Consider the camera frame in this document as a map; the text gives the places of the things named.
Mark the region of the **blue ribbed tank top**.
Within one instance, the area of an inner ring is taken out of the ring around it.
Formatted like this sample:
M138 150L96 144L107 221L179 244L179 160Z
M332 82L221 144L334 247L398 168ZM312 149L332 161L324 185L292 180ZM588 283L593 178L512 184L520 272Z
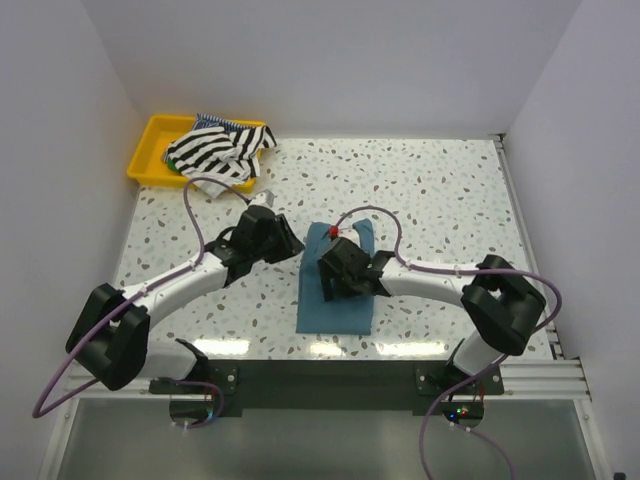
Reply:
M329 247L330 225L312 222L306 234L298 275L298 334L360 335L371 334L374 314L372 297L324 299L318 261Z

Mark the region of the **black white striped tank top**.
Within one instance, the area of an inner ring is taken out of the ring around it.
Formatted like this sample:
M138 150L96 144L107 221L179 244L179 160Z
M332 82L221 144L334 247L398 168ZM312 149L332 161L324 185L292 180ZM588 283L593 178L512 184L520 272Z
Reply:
M167 152L180 174L207 177L235 186L260 174L258 152L277 146L268 126L226 134L222 127L190 131L170 143Z

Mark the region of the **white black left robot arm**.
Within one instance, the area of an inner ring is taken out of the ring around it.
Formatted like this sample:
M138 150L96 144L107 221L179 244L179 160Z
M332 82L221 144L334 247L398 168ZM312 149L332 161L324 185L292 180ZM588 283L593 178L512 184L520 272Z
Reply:
M183 391L196 392L207 380L206 356L182 339L153 344L152 329L193 300L248 275L254 264L279 263L303 249L284 215L250 206L236 226L165 274L122 289L96 287L65 350L111 391L147 377L171 378Z

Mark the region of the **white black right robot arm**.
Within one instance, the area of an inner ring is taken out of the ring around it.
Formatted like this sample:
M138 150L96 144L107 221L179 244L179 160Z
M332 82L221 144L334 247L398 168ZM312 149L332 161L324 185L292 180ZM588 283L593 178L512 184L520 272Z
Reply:
M411 263L391 251L373 255L337 237L317 261L326 301L357 296L410 296L462 308L475 331L461 340L430 376L444 390L469 392L481 371L499 358L520 356L534 334L546 300L504 258L488 255L479 264L438 267Z

